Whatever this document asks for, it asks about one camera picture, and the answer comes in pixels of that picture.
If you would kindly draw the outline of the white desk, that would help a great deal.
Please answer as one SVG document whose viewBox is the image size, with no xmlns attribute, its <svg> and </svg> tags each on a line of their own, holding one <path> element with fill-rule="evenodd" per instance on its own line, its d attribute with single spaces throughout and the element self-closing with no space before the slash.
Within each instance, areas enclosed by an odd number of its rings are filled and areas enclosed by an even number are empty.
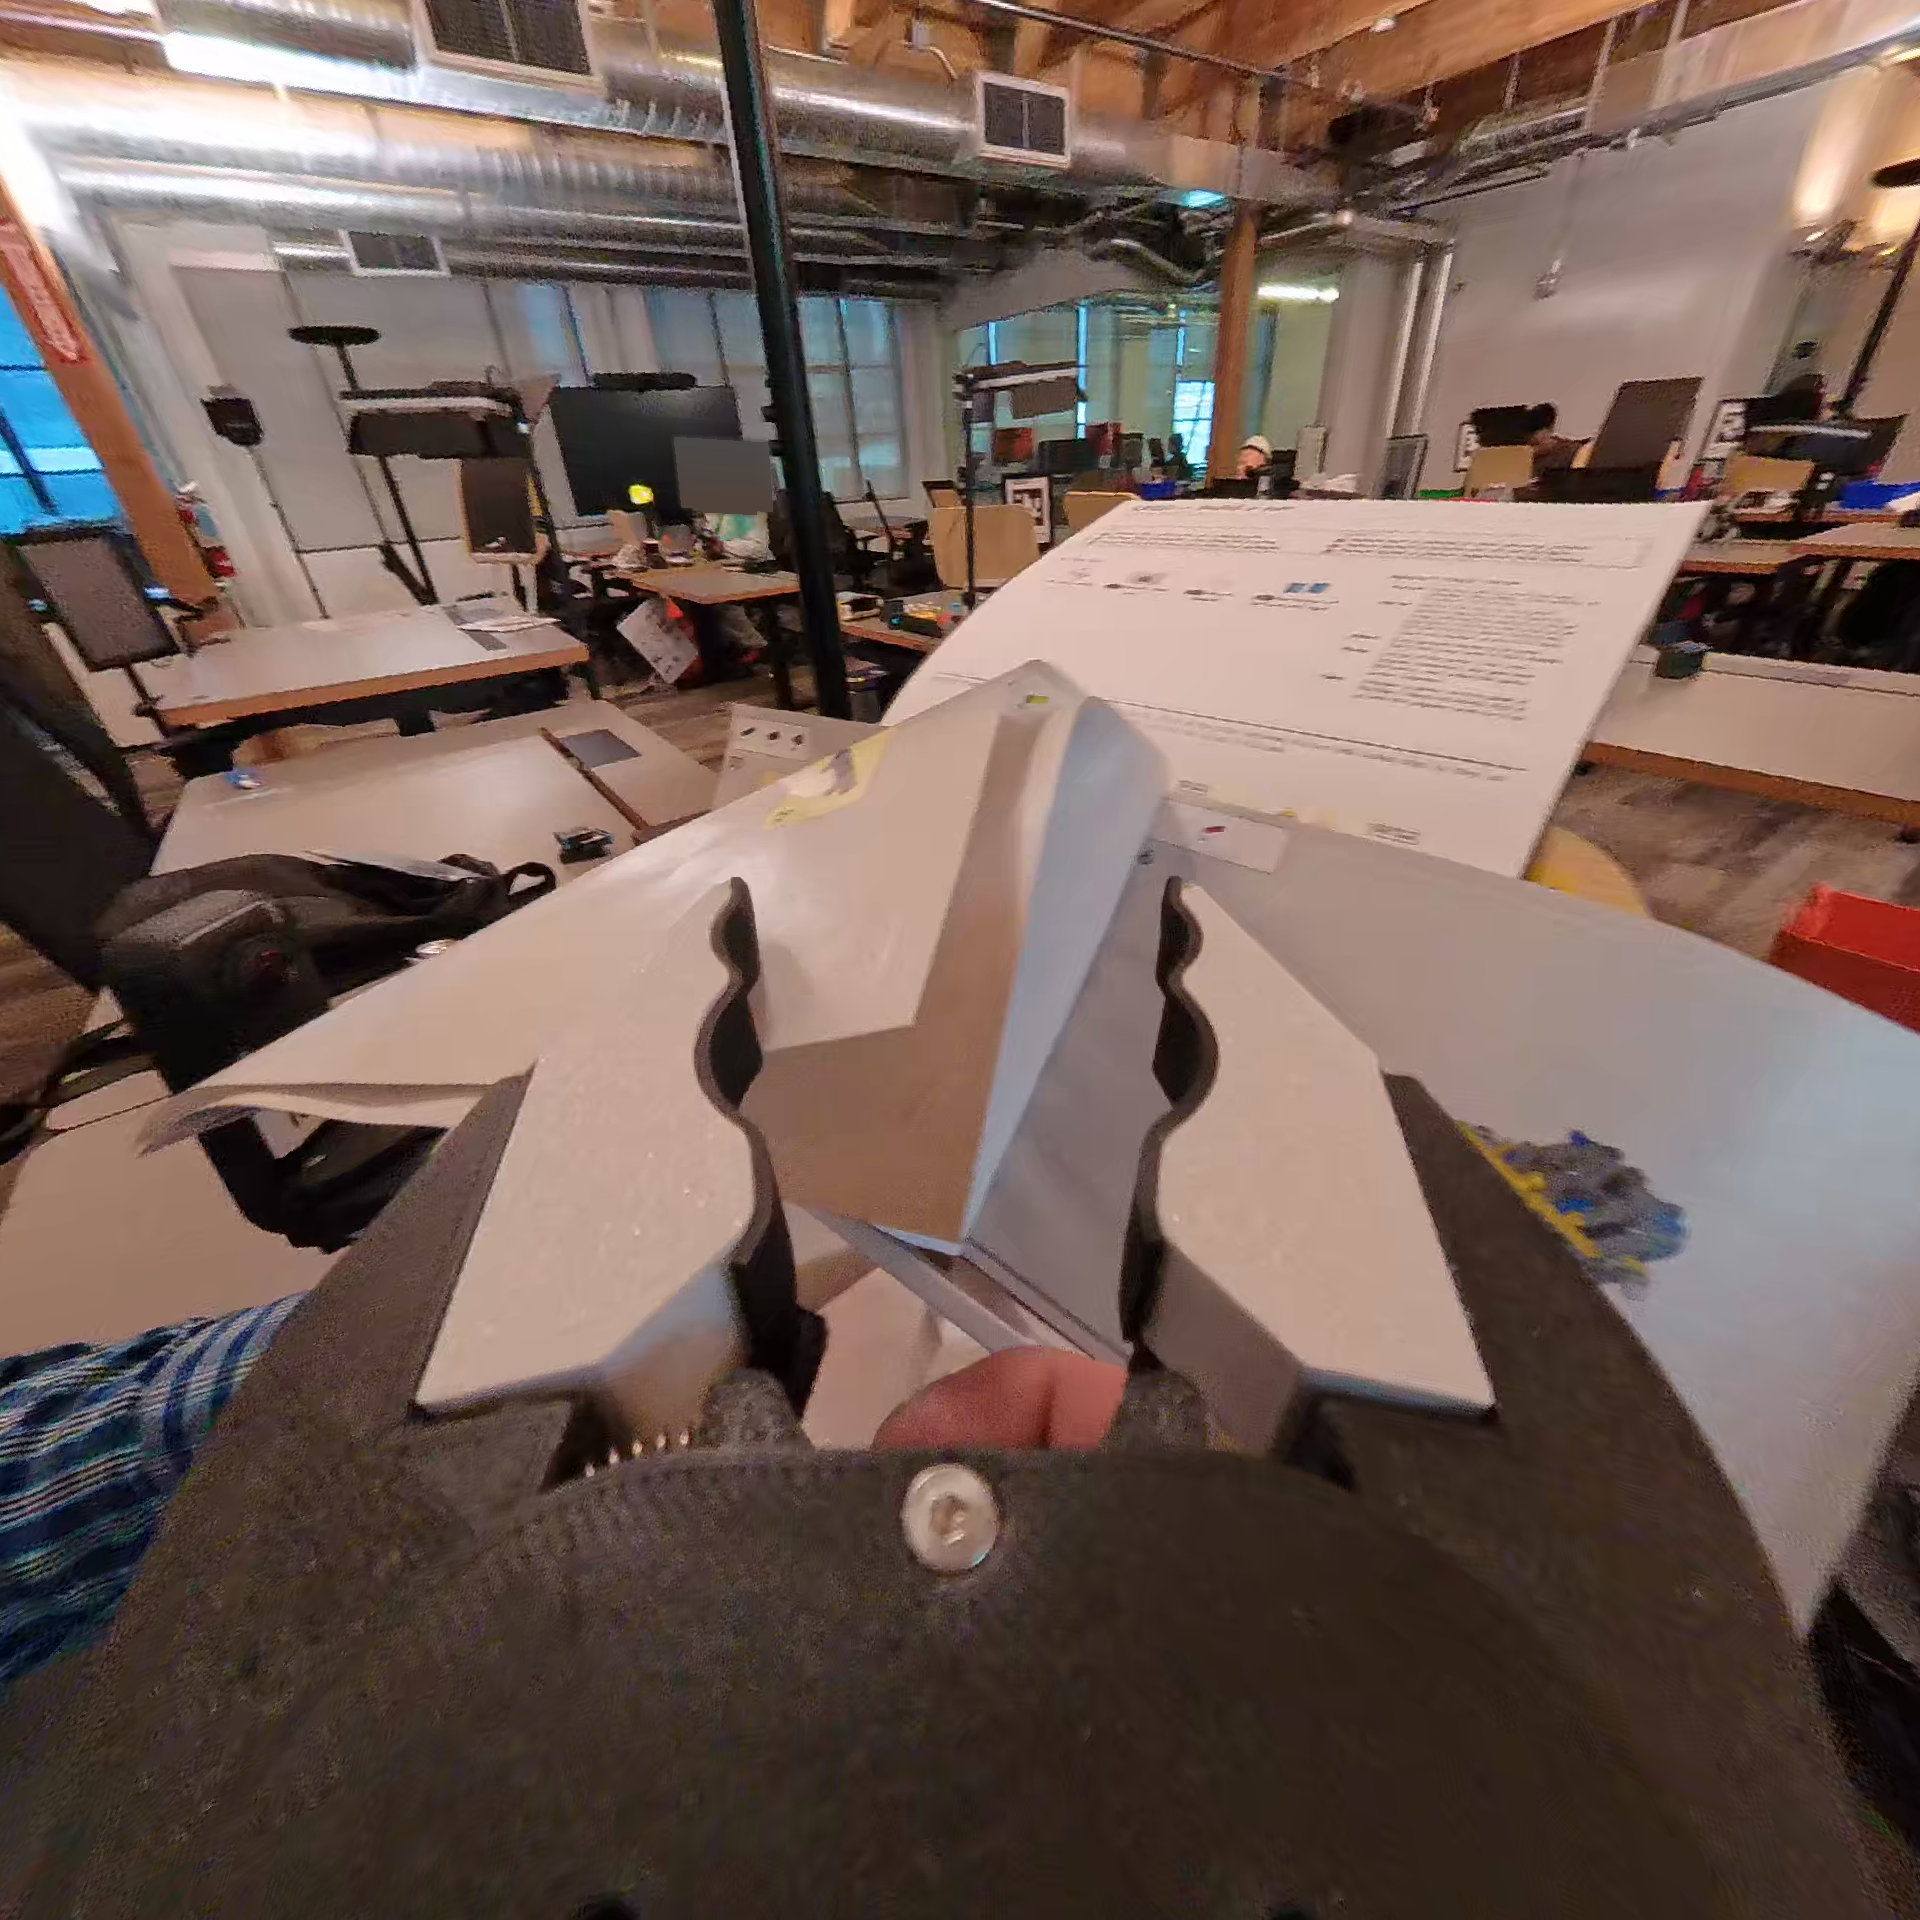
<svg viewBox="0 0 1920 1920">
<path fill-rule="evenodd" d="M 1702 653 L 1673 679 L 1637 649 L 1581 752 L 1766 802 L 1918 831 L 1918 679 Z"/>
</svg>

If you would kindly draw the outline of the black backpack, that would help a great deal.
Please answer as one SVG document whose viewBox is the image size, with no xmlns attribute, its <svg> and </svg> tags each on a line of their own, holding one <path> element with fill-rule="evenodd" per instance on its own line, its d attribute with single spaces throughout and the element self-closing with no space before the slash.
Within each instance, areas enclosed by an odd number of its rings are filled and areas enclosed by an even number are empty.
<svg viewBox="0 0 1920 1920">
<path fill-rule="evenodd" d="M 169 1092 L 188 1092 L 319 1019 L 423 948 L 461 942 L 550 896 L 541 863 L 468 854 L 245 854 L 128 886 L 98 923 L 104 988 Z M 414 1176 L 435 1132 L 319 1119 L 271 1134 L 220 1119 L 204 1159 L 254 1229 L 347 1247 Z"/>
</svg>

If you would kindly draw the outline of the red box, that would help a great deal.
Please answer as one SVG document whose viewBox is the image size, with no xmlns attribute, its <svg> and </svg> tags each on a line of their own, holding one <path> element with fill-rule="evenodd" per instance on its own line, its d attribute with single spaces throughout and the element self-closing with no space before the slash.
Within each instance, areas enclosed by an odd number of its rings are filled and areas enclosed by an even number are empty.
<svg viewBox="0 0 1920 1920">
<path fill-rule="evenodd" d="M 1766 961 L 1814 988 L 1918 1033 L 1918 909 L 1814 885 Z"/>
</svg>

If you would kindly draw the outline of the white lego instruction booklet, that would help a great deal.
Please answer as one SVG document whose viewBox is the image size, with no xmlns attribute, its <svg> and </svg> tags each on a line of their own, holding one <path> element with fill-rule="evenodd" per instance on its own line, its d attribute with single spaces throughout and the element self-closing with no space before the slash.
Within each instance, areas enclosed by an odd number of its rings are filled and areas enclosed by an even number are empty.
<svg viewBox="0 0 1920 1920">
<path fill-rule="evenodd" d="M 1197 885 L 1378 1060 L 1485 1136 L 1614 1148 L 1684 1240 L 1611 1308 L 1738 1498 L 1795 1627 L 1916 1375 L 1916 1037 L 1690 932 L 1326 828 L 1166 806 L 1117 711 L 1038 664 L 563 885 L 176 1094 L 217 1121 L 448 1130 L 571 1031 L 630 1025 L 700 895 L 748 885 L 780 1196 L 974 1263 L 1127 1349 L 1159 902 Z"/>
</svg>

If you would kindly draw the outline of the black vertical pole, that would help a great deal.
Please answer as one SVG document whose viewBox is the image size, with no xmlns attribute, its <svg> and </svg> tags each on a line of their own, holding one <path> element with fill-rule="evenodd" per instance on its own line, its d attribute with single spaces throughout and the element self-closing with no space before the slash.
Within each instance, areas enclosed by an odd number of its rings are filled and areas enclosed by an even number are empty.
<svg viewBox="0 0 1920 1920">
<path fill-rule="evenodd" d="M 732 153 L 734 193 L 752 272 L 761 356 L 774 408 L 790 556 L 802 607 L 813 702 L 852 719 L 847 659 L 828 540 L 781 150 L 754 2 L 712 2 Z"/>
</svg>

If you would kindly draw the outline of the wooden edged table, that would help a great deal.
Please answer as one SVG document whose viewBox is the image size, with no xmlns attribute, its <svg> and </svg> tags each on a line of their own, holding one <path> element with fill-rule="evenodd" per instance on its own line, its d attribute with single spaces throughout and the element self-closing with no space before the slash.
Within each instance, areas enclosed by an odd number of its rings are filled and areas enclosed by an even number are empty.
<svg viewBox="0 0 1920 1920">
<path fill-rule="evenodd" d="M 585 671 L 588 646 L 511 599 L 239 628 L 137 672 L 169 731 L 291 722 L 309 708 Z"/>
</svg>

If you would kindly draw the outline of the silver air duct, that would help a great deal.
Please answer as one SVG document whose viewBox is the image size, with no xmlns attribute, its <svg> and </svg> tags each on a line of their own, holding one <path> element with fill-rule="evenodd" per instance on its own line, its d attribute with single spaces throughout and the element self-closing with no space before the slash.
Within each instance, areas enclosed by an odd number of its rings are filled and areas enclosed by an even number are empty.
<svg viewBox="0 0 1920 1920">
<path fill-rule="evenodd" d="M 439 275 L 742 287 L 748 240 L 717 52 L 589 18 L 594 70 L 438 58 L 420 4 L 3 4 L 3 132 L 49 226 L 255 228 L 298 266 L 427 243 Z M 1406 266 L 1451 239 L 1248 143 L 1084 116 L 1063 153 L 989 143 L 1040 88 L 767 50 L 805 293 L 949 299 L 1017 277 L 1171 299 L 1255 252 Z"/>
</svg>

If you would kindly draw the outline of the large printed paper sheet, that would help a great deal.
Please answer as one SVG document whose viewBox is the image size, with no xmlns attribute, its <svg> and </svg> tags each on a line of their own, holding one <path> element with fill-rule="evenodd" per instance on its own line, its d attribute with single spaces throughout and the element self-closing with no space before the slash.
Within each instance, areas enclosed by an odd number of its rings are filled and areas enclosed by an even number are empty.
<svg viewBox="0 0 1920 1920">
<path fill-rule="evenodd" d="M 1700 502 L 1131 502 L 995 589 L 904 722 L 1033 662 L 1177 798 L 1521 878 Z"/>
</svg>

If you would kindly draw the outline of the person's left forearm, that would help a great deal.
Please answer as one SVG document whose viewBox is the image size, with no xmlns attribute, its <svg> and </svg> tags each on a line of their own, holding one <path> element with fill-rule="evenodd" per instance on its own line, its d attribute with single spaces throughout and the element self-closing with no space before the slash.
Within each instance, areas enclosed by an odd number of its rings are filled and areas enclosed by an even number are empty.
<svg viewBox="0 0 1920 1920">
<path fill-rule="evenodd" d="M 304 1294 L 2 1363 L 2 1693 L 93 1642 Z"/>
</svg>

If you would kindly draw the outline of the white air vent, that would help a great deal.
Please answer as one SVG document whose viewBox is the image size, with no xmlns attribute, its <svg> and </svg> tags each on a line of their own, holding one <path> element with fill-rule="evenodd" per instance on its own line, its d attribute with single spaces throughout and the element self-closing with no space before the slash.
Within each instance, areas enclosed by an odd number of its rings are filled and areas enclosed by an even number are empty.
<svg viewBox="0 0 1920 1920">
<path fill-rule="evenodd" d="M 1072 90 L 995 70 L 971 77 L 971 153 L 1005 167 L 1065 173 L 1074 156 Z"/>
</svg>

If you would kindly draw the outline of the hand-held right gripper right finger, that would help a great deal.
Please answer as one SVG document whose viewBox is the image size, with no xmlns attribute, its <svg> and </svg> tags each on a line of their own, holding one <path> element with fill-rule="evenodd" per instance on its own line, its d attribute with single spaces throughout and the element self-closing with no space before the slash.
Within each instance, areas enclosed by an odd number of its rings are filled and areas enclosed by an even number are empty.
<svg viewBox="0 0 1920 1920">
<path fill-rule="evenodd" d="M 1324 1400 L 1491 1414 L 1451 1263 L 1373 1051 L 1197 883 L 1159 902 L 1146 1130 L 1117 1278 L 1138 1375 L 1197 1393 L 1234 1449 Z"/>
</svg>

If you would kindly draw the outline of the black monitor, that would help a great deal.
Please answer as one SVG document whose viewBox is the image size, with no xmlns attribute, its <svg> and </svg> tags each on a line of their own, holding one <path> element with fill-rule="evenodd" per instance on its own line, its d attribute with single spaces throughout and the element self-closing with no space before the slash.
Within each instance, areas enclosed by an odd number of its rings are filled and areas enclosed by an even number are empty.
<svg viewBox="0 0 1920 1920">
<path fill-rule="evenodd" d="M 690 511 L 676 444 L 742 436 L 738 398 L 728 387 L 556 387 L 543 416 L 581 517 L 633 511 L 633 490 L 646 488 L 657 519 L 683 522 Z"/>
</svg>

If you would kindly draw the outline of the black light panel on stand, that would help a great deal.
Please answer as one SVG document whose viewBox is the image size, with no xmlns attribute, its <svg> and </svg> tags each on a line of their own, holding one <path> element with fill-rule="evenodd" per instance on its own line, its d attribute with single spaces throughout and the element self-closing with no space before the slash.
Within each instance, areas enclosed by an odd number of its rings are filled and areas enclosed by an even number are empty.
<svg viewBox="0 0 1920 1920">
<path fill-rule="evenodd" d="M 49 524 L 12 536 L 8 550 L 83 667 L 119 674 L 134 711 L 155 721 L 140 671 L 180 659 L 181 646 L 124 532 L 106 522 Z"/>
</svg>

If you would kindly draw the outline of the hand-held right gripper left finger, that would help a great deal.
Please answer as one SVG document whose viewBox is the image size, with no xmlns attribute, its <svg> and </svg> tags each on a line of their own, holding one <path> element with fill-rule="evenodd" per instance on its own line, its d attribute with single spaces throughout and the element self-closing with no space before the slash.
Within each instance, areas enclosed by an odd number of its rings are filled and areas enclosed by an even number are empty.
<svg viewBox="0 0 1920 1920">
<path fill-rule="evenodd" d="M 797 1421 L 823 1359 L 770 1150 L 755 904 L 701 893 L 627 987 L 625 1025 L 543 1045 L 460 1257 L 414 1404 L 573 1403 L 620 1442 L 674 1442 L 738 1373 Z"/>
</svg>

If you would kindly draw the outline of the yellow stool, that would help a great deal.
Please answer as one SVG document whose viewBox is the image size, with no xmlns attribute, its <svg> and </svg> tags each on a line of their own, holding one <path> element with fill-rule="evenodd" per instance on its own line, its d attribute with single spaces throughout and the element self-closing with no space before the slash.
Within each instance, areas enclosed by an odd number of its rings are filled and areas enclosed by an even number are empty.
<svg viewBox="0 0 1920 1920">
<path fill-rule="evenodd" d="M 1571 901 L 1651 918 L 1640 885 L 1620 861 L 1570 828 L 1547 827 L 1541 832 L 1523 880 Z"/>
</svg>

